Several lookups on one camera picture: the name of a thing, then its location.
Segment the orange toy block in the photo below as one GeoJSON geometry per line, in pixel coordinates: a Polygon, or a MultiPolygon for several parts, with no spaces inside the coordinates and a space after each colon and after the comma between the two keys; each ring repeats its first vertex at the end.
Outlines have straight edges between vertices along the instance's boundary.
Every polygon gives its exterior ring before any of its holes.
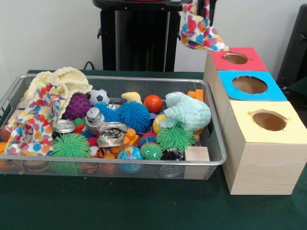
{"type": "MultiPolygon", "coordinates": [[[[196,100],[199,100],[201,102],[204,101],[204,97],[203,97],[203,90],[196,90],[196,91],[189,91],[188,92],[188,96],[190,96],[191,98],[194,98],[196,100]]],[[[200,130],[197,130],[194,132],[195,135],[201,135],[203,132],[203,128],[200,130]]]]}
{"type": "Polygon", "coordinates": [[[136,132],[132,128],[128,128],[127,133],[125,134],[125,139],[121,146],[111,147],[111,153],[114,154],[115,158],[123,147],[126,146],[137,146],[139,142],[139,136],[136,135],[136,132]]]}

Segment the green spiky toy with eyes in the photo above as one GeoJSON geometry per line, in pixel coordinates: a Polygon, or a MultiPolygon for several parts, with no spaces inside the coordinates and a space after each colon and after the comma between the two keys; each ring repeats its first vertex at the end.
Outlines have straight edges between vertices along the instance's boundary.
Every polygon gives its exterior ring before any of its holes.
{"type": "Polygon", "coordinates": [[[141,147],[142,156],[146,160],[159,160],[162,157],[162,149],[153,142],[147,142],[141,147]]]}

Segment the metal basket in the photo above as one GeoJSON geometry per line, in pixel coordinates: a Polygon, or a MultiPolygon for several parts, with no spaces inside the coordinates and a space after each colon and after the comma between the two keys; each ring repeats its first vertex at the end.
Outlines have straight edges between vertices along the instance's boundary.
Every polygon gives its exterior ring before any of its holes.
{"type": "MultiPolygon", "coordinates": [[[[0,101],[0,125],[11,117],[25,90],[35,74],[18,77],[0,101]]],[[[211,109],[212,120],[203,131],[199,145],[207,146],[210,161],[149,161],[118,160],[98,158],[57,158],[36,156],[0,155],[1,174],[135,177],[135,178],[172,178],[207,180],[217,165],[226,160],[226,152],[209,85],[202,80],[128,78],[87,76],[94,89],[104,89],[112,103],[121,104],[121,94],[138,92],[142,100],[147,95],[156,94],[165,98],[171,92],[194,91],[203,89],[205,102],[211,109]],[[127,173],[127,168],[134,173],[127,173]]]]}

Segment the purple spiky ball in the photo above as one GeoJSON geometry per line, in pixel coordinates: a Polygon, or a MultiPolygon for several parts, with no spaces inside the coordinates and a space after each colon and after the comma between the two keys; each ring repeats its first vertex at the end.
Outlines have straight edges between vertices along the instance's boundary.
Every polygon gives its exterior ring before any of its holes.
{"type": "Polygon", "coordinates": [[[66,107],[63,118],[71,121],[77,118],[83,119],[90,108],[92,108],[90,101],[83,94],[75,93],[66,107]]]}

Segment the table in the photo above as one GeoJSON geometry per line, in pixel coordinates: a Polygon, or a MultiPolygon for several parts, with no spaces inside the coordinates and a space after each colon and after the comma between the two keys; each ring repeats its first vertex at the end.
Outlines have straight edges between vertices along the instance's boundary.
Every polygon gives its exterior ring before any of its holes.
{"type": "MultiPolygon", "coordinates": [[[[85,74],[202,78],[202,73],[85,71],[85,74]]],[[[306,194],[306,167],[291,196],[230,195],[222,167],[208,181],[0,175],[0,227],[306,229],[306,194]]]]}

